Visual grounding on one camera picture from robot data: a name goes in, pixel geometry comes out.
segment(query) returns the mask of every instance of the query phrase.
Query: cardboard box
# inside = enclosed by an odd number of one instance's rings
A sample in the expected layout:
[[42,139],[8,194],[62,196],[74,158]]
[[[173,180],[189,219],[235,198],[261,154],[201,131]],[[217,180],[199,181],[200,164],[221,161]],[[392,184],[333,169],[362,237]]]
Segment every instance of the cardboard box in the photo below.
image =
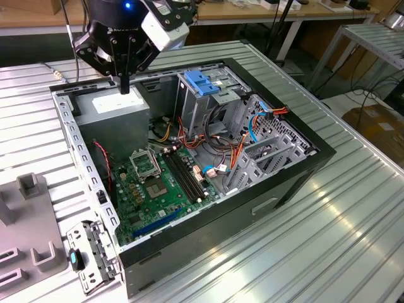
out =
[[0,0],[0,6],[55,15],[61,9],[60,0]]
[[[356,127],[360,108],[347,112],[342,119]],[[404,117],[382,105],[364,107],[359,133],[387,157],[404,168]]]

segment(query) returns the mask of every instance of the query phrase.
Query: slotted metal table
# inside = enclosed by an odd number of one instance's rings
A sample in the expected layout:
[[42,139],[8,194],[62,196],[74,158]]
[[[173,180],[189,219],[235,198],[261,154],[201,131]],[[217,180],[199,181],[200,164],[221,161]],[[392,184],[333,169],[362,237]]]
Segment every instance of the slotted metal table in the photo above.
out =
[[[224,42],[160,54],[150,69],[233,57],[337,154],[292,201],[139,293],[131,302],[395,302],[404,290],[404,171],[249,44]],[[74,61],[52,62],[74,81]],[[80,63],[81,80],[97,77]],[[47,179],[66,232],[92,219],[39,64],[0,69],[0,183]],[[114,281],[85,297],[69,266],[10,302],[126,302]]]
[[376,75],[381,74],[388,64],[397,69],[404,69],[404,32],[396,32],[382,24],[342,25],[313,71],[310,82],[307,84],[308,90],[311,90],[316,84],[321,71],[344,36],[348,37],[351,43],[335,64],[333,71],[345,62],[356,45],[364,47],[385,61],[385,64],[382,64]]

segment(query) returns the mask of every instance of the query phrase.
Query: electrical cord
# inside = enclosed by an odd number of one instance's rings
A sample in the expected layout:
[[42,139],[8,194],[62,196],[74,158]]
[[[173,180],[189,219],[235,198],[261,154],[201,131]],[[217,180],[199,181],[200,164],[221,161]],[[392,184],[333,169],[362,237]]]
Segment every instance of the electrical cord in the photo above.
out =
[[269,37],[269,40],[268,40],[268,43],[267,43],[267,45],[265,47],[265,52],[264,52],[266,54],[266,56],[269,56],[269,54],[270,54],[270,52],[272,50],[272,47],[273,47],[273,45],[275,43],[275,40],[276,40],[276,37],[280,33],[280,29],[283,27],[283,24],[285,23],[286,16],[289,13],[289,10],[290,10],[290,7],[292,6],[293,1],[294,0],[288,0],[288,2],[285,5],[285,9],[283,10],[283,13],[282,13],[282,15],[281,15],[281,17],[279,19],[279,24],[278,24],[278,26],[276,28],[275,34],[272,37],[271,36]]
[[76,62],[76,82],[78,82],[79,77],[80,77],[80,71],[79,71],[79,67],[78,67],[78,58],[77,58],[76,52],[74,51],[74,43],[73,43],[73,36],[71,34],[71,29],[70,29],[70,22],[69,22],[68,14],[66,12],[66,8],[64,7],[64,1],[63,0],[61,0],[61,6],[62,6],[62,10],[63,10],[64,20],[66,22],[66,28],[68,30],[71,49],[73,50],[74,60]]
[[107,165],[107,173],[108,173],[108,193],[111,194],[112,178],[111,178],[111,168],[110,168],[110,165],[109,165],[107,152],[104,150],[104,148],[101,146],[101,144],[98,143],[97,141],[94,141],[93,143],[94,143],[95,146],[97,146],[101,150],[102,155],[104,156],[105,163]]
[[83,15],[84,20],[83,20],[83,28],[81,29],[81,34],[84,35],[84,33],[86,32],[86,24],[87,24],[87,12],[84,6],[83,6]]
[[353,51],[349,54],[349,56],[347,57],[347,59],[341,64],[341,66],[339,68],[337,68],[328,78],[326,81],[323,82],[323,84],[321,84],[319,87],[317,87],[315,90],[312,91],[312,94],[315,95],[319,89],[321,89],[322,87],[325,87],[327,85],[328,82],[330,82],[330,80],[341,70],[342,67],[344,67],[344,65],[348,62],[348,60],[353,56],[353,54],[355,54],[357,48],[354,48]]
[[[348,93],[344,93],[344,95],[345,95],[348,99],[350,99],[352,102],[355,102],[356,104],[362,106],[362,104],[361,104],[360,102],[358,102],[358,101],[356,101],[355,99],[351,98],[351,97],[348,95]],[[381,107],[384,107],[384,108],[387,109],[387,110],[395,111],[394,109],[390,109],[390,108],[384,106],[382,103],[378,102],[377,100],[375,100],[375,101],[376,101]]]
[[50,71],[53,72],[53,74],[55,75],[55,77],[59,80],[61,80],[63,83],[69,83],[69,81],[62,75],[62,73],[56,69],[54,69],[52,66],[50,66],[49,64],[45,63],[45,62],[39,62],[40,64],[46,66],[47,68],[50,69]]
[[367,50],[364,50],[363,54],[361,55],[360,59],[358,60],[358,63],[355,65],[355,68],[352,71],[352,75],[351,75],[351,90],[352,90],[352,86],[353,86],[353,82],[354,82],[354,76],[356,73],[356,70],[359,66],[359,64],[362,62],[362,60],[365,58],[365,55],[367,53]]
[[280,2],[278,2],[278,5],[276,6],[275,17],[274,17],[274,19],[272,21],[272,27],[271,27],[270,32],[268,34],[269,38],[271,37],[273,28],[275,27],[276,18],[278,16],[278,12],[279,12],[279,4],[280,4]]
[[362,105],[360,106],[359,117],[358,117],[358,121],[357,121],[356,127],[355,127],[356,130],[359,129],[360,120],[362,119],[362,113],[363,113],[363,110],[364,110],[364,107],[365,107],[365,103],[366,103],[366,100],[367,100],[367,98],[369,97],[370,93],[371,93],[372,91],[374,91],[374,89],[375,89],[380,83],[382,83],[383,81],[387,80],[387,79],[390,78],[390,77],[393,77],[394,75],[396,75],[396,74],[398,74],[398,73],[401,73],[402,71],[404,71],[404,69],[401,69],[401,70],[399,70],[399,71],[396,71],[396,72],[394,72],[393,74],[382,78],[382,79],[379,80],[374,86],[372,86],[372,88],[371,88],[371,89],[369,90],[369,92],[367,93],[367,95],[366,95],[364,101],[362,102]]

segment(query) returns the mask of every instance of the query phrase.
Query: connector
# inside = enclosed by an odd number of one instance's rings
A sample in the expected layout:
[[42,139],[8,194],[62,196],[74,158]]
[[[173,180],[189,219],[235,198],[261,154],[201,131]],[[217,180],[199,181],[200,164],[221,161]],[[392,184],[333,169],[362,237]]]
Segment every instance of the connector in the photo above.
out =
[[207,175],[210,179],[212,179],[212,178],[214,178],[214,177],[217,177],[217,173],[216,173],[215,169],[210,169],[210,170],[208,170],[208,171],[206,172],[206,175]]

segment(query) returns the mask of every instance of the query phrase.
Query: green circuit board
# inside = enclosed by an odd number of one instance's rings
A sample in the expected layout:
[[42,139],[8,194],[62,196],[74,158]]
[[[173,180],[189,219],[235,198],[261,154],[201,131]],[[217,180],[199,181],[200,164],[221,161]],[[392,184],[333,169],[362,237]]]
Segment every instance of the green circuit board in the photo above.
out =
[[[185,148],[180,148],[176,154],[189,167],[195,165]],[[219,198],[215,188],[210,183],[205,182],[205,187],[201,186],[201,189],[203,187],[204,193],[207,193],[206,198],[200,203],[190,202],[174,174],[171,173],[163,160],[163,156],[156,154],[155,158],[162,171],[161,175],[159,178],[149,178],[144,183],[139,181],[129,159],[112,169],[112,174],[116,180],[116,212],[121,221],[116,230],[116,236],[121,246],[134,241],[138,236],[136,231],[151,229],[142,233],[145,235]],[[137,161],[137,166],[150,167],[147,164],[148,157],[142,157]]]

